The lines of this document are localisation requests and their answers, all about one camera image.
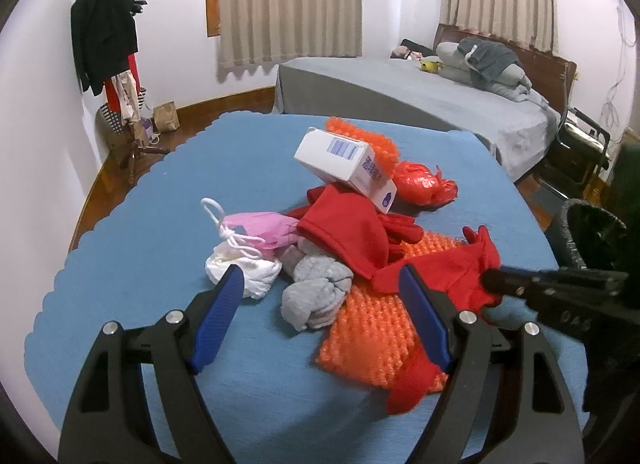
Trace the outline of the grey folded bedding pile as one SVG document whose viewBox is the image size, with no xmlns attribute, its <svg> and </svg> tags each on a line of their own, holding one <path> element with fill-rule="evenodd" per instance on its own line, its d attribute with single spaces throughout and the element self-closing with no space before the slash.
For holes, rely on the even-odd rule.
<svg viewBox="0 0 640 464">
<path fill-rule="evenodd" d="M 505 44 L 480 38 L 442 41 L 436 46 L 438 73 L 465 86 L 487 91 L 516 103 L 530 99 L 533 83 L 520 59 Z"/>
</svg>

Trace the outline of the grey sock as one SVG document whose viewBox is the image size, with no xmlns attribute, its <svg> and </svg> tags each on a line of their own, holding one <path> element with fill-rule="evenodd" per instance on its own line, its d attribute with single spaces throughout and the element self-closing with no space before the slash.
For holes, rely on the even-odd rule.
<svg viewBox="0 0 640 464">
<path fill-rule="evenodd" d="M 300 237 L 280 256 L 282 269 L 292 280 L 281 299 L 281 315 L 296 332 L 330 326 L 352 289 L 352 270 Z"/>
</svg>

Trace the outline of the checkered basket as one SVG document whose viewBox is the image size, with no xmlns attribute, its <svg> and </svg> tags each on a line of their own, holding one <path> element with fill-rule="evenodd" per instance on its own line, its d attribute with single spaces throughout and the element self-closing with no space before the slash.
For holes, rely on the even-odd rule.
<svg viewBox="0 0 640 464">
<path fill-rule="evenodd" d="M 98 115 L 104 124 L 106 124 L 108 130 L 114 133 L 114 135 L 122 135 L 125 132 L 125 125 L 128 123 L 128 120 L 122 117 L 120 113 L 122 106 L 120 105 L 119 97 L 112 86 L 107 86 L 105 92 L 106 102 L 99 107 Z M 138 109 L 140 112 L 141 127 L 145 133 L 144 137 L 148 139 L 150 137 L 149 129 L 153 128 L 153 126 L 149 124 L 149 119 L 143 115 L 145 98 L 146 89 L 141 88 L 138 93 Z"/>
</svg>

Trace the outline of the pink face mask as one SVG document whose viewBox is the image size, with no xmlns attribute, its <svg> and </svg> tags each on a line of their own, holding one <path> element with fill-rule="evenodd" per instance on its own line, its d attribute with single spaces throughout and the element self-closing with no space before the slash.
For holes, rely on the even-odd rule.
<svg viewBox="0 0 640 464">
<path fill-rule="evenodd" d="M 298 220 L 292 217 L 272 211 L 228 215 L 215 199 L 208 197 L 201 199 L 201 206 L 216 225 L 222 242 L 246 258 L 269 257 L 298 242 Z"/>
</svg>

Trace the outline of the red crumpled plastic bag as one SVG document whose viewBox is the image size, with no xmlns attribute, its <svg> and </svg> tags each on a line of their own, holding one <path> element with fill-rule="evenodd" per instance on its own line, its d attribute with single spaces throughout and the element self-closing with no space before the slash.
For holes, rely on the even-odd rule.
<svg viewBox="0 0 640 464">
<path fill-rule="evenodd" d="M 401 161 L 395 170 L 393 181 L 397 195 L 406 203 L 419 207 L 442 207 L 458 196 L 457 183 L 445 179 L 442 170 L 436 171 L 411 161 Z"/>
</svg>

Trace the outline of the orange foam net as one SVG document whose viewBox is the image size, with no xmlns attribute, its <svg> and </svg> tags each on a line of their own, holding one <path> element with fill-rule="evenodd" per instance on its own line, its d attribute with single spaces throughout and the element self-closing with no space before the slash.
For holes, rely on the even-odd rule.
<svg viewBox="0 0 640 464">
<path fill-rule="evenodd" d="M 401 299 L 376 294 L 367 281 L 357 280 L 316 362 L 326 372 L 390 390 L 418 341 Z"/>
<path fill-rule="evenodd" d="M 375 159 L 386 176 L 393 178 L 399 164 L 400 152 L 395 142 L 382 133 L 364 130 L 341 117 L 329 117 L 324 123 L 326 131 L 342 137 L 366 142 L 375 153 Z"/>
</svg>

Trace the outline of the red hanging garment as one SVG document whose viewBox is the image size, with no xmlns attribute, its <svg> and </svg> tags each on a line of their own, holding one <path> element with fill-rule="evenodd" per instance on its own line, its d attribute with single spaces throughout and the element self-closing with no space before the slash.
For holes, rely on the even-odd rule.
<svg viewBox="0 0 640 464">
<path fill-rule="evenodd" d="M 141 84 L 134 54 L 128 56 L 128 68 L 104 81 L 107 106 L 126 120 L 139 120 Z"/>
</svg>

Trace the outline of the black hanging coat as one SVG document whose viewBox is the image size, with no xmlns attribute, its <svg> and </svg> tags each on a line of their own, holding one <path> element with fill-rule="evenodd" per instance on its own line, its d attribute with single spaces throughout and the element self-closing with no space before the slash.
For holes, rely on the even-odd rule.
<svg viewBox="0 0 640 464">
<path fill-rule="evenodd" d="M 104 81 L 129 68 L 138 52 L 134 16 L 144 0 L 75 0 L 70 8 L 70 32 L 81 90 L 98 96 Z"/>
</svg>

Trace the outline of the brown paper bag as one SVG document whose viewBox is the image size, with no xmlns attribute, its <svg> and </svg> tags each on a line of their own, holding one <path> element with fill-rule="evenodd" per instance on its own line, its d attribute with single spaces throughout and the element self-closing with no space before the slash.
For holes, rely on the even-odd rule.
<svg viewBox="0 0 640 464">
<path fill-rule="evenodd" d="M 155 128 L 160 133 L 173 132 L 180 128 L 180 120 L 174 102 L 154 107 L 152 118 Z"/>
</svg>

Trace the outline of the red cloth garment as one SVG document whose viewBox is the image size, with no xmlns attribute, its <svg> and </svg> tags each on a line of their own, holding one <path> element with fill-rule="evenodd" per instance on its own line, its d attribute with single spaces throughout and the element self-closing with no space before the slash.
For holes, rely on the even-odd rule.
<svg viewBox="0 0 640 464">
<path fill-rule="evenodd" d="M 298 221 L 298 233 L 363 280 L 403 258 L 403 243 L 416 244 L 424 236 L 413 217 L 380 213 L 369 199 L 341 184 L 315 187 L 307 199 L 307 205 L 288 212 Z"/>
</svg>

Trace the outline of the blue table mat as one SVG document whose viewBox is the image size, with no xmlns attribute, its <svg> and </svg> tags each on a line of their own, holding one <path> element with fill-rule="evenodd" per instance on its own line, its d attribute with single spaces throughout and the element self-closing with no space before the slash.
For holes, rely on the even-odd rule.
<svg viewBox="0 0 640 464">
<path fill-rule="evenodd" d="M 213 287 L 207 262 L 222 213 L 286 213 L 319 183 L 295 152 L 322 116 L 230 112 L 154 165 L 85 234 L 44 296 L 25 339 L 25 372 L 55 425 L 61 425 L 82 365 L 108 322 L 151 325 Z M 451 203 L 416 218 L 421 228 L 460 239 L 488 228 L 505 265 L 556 265 L 551 247 L 504 169 L 466 131 L 438 132 L 365 121 L 407 161 L 440 168 L 457 183 Z M 384 389 L 344 380 L 317 366 L 322 329 L 297 331 L 281 313 L 286 280 L 248 291 L 215 361 L 196 381 L 224 442 L 240 463 L 402 463 L 437 399 L 406 414 L 385 411 Z"/>
</svg>

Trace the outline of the dark wooden headboard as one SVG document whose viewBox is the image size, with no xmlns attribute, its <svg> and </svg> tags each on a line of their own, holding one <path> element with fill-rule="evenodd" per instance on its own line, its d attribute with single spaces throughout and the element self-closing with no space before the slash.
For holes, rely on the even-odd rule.
<svg viewBox="0 0 640 464">
<path fill-rule="evenodd" d="M 454 25 L 439 24 L 434 38 L 434 46 L 440 42 L 459 42 L 463 38 L 480 38 L 500 42 L 510 48 L 520 60 L 533 88 L 544 96 L 557 112 L 564 112 L 570 103 L 577 64 L 551 52 L 540 52 L 530 46 L 520 46 L 514 41 L 504 40 L 493 34 L 482 34 L 474 30 L 462 29 Z"/>
</svg>

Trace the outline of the yellow plush toy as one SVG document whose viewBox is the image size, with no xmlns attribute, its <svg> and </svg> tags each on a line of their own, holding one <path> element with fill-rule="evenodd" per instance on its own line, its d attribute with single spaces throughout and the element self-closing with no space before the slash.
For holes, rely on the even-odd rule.
<svg viewBox="0 0 640 464">
<path fill-rule="evenodd" d="M 444 64 L 442 64 L 437 56 L 423 57 L 419 60 L 419 67 L 422 72 L 438 74 L 442 66 L 444 66 Z"/>
</svg>

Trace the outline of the orange foam net lower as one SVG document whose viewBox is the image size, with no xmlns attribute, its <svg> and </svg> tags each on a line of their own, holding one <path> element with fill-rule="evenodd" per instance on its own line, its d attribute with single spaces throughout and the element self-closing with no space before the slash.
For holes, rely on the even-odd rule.
<svg viewBox="0 0 640 464">
<path fill-rule="evenodd" d="M 326 372 L 390 390 L 418 341 L 401 299 L 376 294 L 367 281 L 357 280 L 316 362 Z"/>
</svg>

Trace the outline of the black lined trash bin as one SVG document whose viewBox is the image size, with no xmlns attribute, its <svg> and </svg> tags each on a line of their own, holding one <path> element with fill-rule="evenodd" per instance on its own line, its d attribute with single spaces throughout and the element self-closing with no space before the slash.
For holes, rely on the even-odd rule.
<svg viewBox="0 0 640 464">
<path fill-rule="evenodd" d="M 560 267 L 627 273 L 639 269 L 638 234 L 583 199 L 567 199 L 544 236 Z"/>
</svg>

